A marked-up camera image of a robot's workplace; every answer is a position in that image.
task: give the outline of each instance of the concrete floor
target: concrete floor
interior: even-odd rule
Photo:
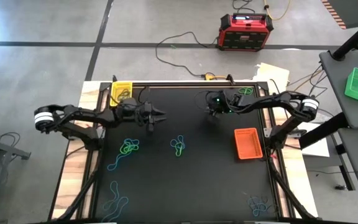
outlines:
[[[3,0],[0,1],[0,41],[96,42],[107,0]],[[285,4],[269,1],[279,15]],[[249,7],[262,12],[263,1]],[[218,34],[219,18],[233,13],[231,0],[115,0],[103,42],[156,43],[192,30],[202,43]],[[273,23],[270,45],[341,45],[357,29],[342,30],[320,0],[292,1],[288,14]],[[172,43],[193,43],[191,36]],[[165,60],[187,65],[196,73],[233,74],[251,78],[255,65],[264,62],[290,71],[290,81],[313,72],[318,54],[325,50],[261,50],[220,52],[216,49],[159,49]],[[77,104],[93,47],[1,47],[0,134],[17,131],[17,147],[32,152],[28,161],[14,161],[0,196],[0,220],[9,223],[47,219],[67,141],[34,128],[33,111],[42,105]],[[153,48],[101,48],[92,80],[192,80],[182,68],[155,59]],[[324,80],[322,86],[329,86]],[[300,91],[308,93],[310,86]],[[319,97],[321,107],[340,112],[331,89]],[[358,186],[355,192],[333,190],[341,176],[310,175],[320,217],[358,222]]]

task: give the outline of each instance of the red portable generator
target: red portable generator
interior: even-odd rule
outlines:
[[[226,14],[221,18],[218,48],[256,52],[265,46],[272,30],[272,20],[266,14]]]

